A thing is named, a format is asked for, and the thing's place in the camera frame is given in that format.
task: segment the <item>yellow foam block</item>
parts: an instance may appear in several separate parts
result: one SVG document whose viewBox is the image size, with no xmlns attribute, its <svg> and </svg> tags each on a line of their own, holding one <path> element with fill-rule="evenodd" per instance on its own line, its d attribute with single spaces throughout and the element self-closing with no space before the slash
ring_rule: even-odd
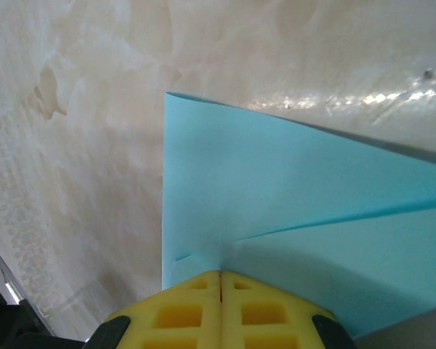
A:
<svg viewBox="0 0 436 349">
<path fill-rule="evenodd" d="M 324 349 L 307 300 L 232 272 L 209 271 L 112 314 L 131 324 L 118 349 Z"/>
</svg>

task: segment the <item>marble-like surface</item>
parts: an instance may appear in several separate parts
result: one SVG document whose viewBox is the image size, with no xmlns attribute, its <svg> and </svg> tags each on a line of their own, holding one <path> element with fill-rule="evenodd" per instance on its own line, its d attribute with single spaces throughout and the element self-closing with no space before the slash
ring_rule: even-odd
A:
<svg viewBox="0 0 436 349">
<path fill-rule="evenodd" d="M 59 335 L 161 288 L 168 90 L 436 153 L 436 0 L 0 0 L 0 253 Z"/>
</svg>

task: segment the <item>black rubber piece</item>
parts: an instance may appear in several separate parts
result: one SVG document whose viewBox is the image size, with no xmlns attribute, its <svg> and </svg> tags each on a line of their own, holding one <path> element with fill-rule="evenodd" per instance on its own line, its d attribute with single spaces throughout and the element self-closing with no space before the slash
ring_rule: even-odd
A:
<svg viewBox="0 0 436 349">
<path fill-rule="evenodd" d="M 131 319 L 128 316 L 118 316 L 109 320 L 95 330 L 83 349 L 116 349 Z"/>
<path fill-rule="evenodd" d="M 0 345 L 9 348 L 26 333 L 50 334 L 27 300 L 19 305 L 0 304 Z"/>
<path fill-rule="evenodd" d="M 84 344 L 86 343 L 45 334 L 25 333 L 9 349 L 82 349 Z"/>
<path fill-rule="evenodd" d="M 354 341 L 339 322 L 323 315 L 315 315 L 312 322 L 326 349 L 357 349 Z"/>
</svg>

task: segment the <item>water stain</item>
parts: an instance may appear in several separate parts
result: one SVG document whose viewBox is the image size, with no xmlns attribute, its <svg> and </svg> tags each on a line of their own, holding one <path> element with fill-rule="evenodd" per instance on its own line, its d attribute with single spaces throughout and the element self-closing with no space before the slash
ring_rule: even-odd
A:
<svg viewBox="0 0 436 349">
<path fill-rule="evenodd" d="M 34 90 L 27 96 L 25 104 L 35 112 L 50 120 L 56 111 L 62 115 L 67 115 L 58 104 L 57 99 L 58 83 L 53 70 L 46 65 L 39 74 L 39 82 Z"/>
</svg>

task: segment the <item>square hole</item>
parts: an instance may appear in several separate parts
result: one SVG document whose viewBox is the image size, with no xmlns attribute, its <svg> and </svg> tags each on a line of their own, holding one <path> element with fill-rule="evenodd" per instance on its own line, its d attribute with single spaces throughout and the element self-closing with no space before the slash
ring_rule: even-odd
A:
<svg viewBox="0 0 436 349">
<path fill-rule="evenodd" d="M 196 338 L 158 338 L 146 340 L 142 349 L 196 349 Z"/>
<path fill-rule="evenodd" d="M 248 302 L 242 305 L 243 325 L 287 324 L 286 309 L 278 302 Z"/>
<path fill-rule="evenodd" d="M 291 335 L 259 335 L 244 339 L 246 349 L 299 349 L 299 341 Z"/>
<path fill-rule="evenodd" d="M 240 281 L 234 281 L 234 288 L 235 289 L 251 289 L 251 287 L 248 284 L 245 284 Z"/>
<path fill-rule="evenodd" d="M 191 289 L 206 289 L 207 284 L 205 280 L 201 280 L 196 284 L 193 284 L 190 288 Z"/>
<path fill-rule="evenodd" d="M 155 328 L 173 329 L 180 327 L 200 327 L 201 324 L 201 305 L 175 304 L 169 305 L 158 312 Z"/>
</svg>

